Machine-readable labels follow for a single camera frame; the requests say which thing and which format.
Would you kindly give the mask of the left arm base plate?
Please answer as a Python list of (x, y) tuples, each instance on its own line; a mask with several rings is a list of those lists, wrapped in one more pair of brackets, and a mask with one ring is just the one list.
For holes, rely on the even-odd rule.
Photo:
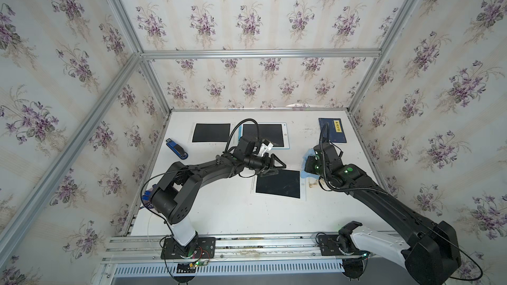
[(195, 237), (187, 245), (180, 245), (172, 236), (165, 236), (159, 242), (161, 259), (212, 259), (215, 256), (215, 237)]

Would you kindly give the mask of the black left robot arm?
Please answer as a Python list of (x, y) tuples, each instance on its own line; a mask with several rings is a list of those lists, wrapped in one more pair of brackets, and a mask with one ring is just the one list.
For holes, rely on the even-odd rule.
[(247, 118), (240, 121), (228, 136), (223, 153), (215, 159), (195, 165), (174, 162), (151, 188), (145, 183), (140, 193), (141, 206), (163, 220), (172, 239), (181, 248), (198, 243), (198, 232), (187, 219), (199, 190), (221, 179), (240, 175), (244, 169), (254, 175), (276, 175), (287, 165), (270, 152), (271, 143), (261, 138), (260, 124)]

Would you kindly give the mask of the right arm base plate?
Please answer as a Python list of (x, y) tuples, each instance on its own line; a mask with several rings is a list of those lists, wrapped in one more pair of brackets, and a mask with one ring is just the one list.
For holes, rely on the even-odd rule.
[(371, 256), (371, 252), (360, 250), (348, 236), (317, 233), (315, 241), (319, 246), (322, 256), (356, 255), (361, 259)]

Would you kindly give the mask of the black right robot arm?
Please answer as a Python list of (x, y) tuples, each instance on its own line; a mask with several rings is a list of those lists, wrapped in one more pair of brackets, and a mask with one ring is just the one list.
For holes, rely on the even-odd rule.
[(403, 267), (418, 284), (444, 284), (454, 278), (468, 254), (458, 245), (455, 229), (420, 215), (387, 191), (355, 164), (342, 162), (343, 151), (330, 141), (330, 126), (321, 127), (314, 154), (306, 159), (305, 172), (318, 175), (325, 191), (345, 193), (374, 211), (398, 234), (393, 237), (351, 221), (337, 234), (316, 234), (323, 256), (356, 256), (344, 272), (357, 277), (358, 264), (373, 253)]

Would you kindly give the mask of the white drawing tablet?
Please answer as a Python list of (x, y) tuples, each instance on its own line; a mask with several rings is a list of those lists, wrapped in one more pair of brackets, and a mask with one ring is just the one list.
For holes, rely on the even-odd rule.
[(230, 136), (230, 123), (196, 123), (190, 134), (191, 143), (226, 143)]
[(252, 194), (306, 200), (306, 180), (296, 170), (279, 170), (278, 174), (257, 176), (252, 181)]

